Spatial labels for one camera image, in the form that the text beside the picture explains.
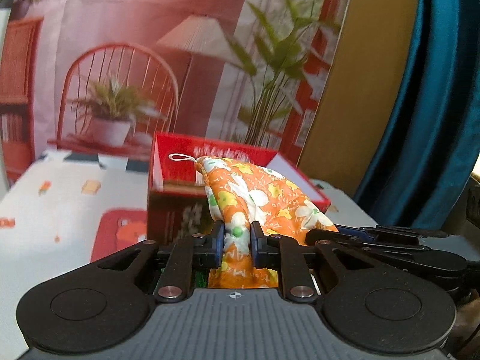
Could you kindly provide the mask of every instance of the chair backrest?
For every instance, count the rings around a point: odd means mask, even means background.
[[[92,81],[106,82],[115,76],[122,85],[133,85],[152,100],[164,118],[138,123],[136,131],[169,131],[177,118],[179,90],[170,66],[155,52],[137,44],[107,43],[88,50],[67,72],[58,117],[57,139],[68,134],[82,135],[91,115],[72,100],[88,99]]]
[[[42,22],[42,17],[10,21],[0,62],[0,137],[4,142],[26,142],[32,152],[35,59]]]

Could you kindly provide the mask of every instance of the blue curtain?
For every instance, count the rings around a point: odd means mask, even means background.
[[[438,229],[480,152],[480,0],[418,0],[397,100],[354,200],[382,225]]]

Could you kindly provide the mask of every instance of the purple plant pot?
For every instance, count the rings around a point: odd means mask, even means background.
[[[32,2],[30,0],[15,1],[11,5],[11,12],[10,12],[9,20],[23,19],[27,14],[28,9],[30,8],[30,5],[32,5]]]

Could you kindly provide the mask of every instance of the wooden chair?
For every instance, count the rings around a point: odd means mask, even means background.
[[[150,118],[136,125],[136,132],[153,136],[156,131],[172,131],[177,119],[179,90],[170,66],[155,52],[131,43],[108,43],[88,50],[71,65],[67,72],[58,117],[57,138],[49,143],[58,148],[85,153],[122,155],[148,160],[150,147],[124,144],[107,147],[88,138],[91,115],[72,100],[86,99],[92,80],[105,81],[116,76],[123,85],[136,86],[143,97],[155,102],[155,108],[165,118]]]
[[[18,179],[35,158],[35,59],[43,17],[8,23],[0,62],[0,138],[7,177]]]

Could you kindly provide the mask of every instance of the orange floral pouch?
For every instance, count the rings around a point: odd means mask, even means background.
[[[277,287],[277,272],[255,269],[250,255],[250,223],[260,222],[266,235],[282,234],[299,244],[312,228],[337,231],[291,181],[271,169],[218,157],[200,157],[210,214],[225,222],[222,265],[210,271],[208,287]]]

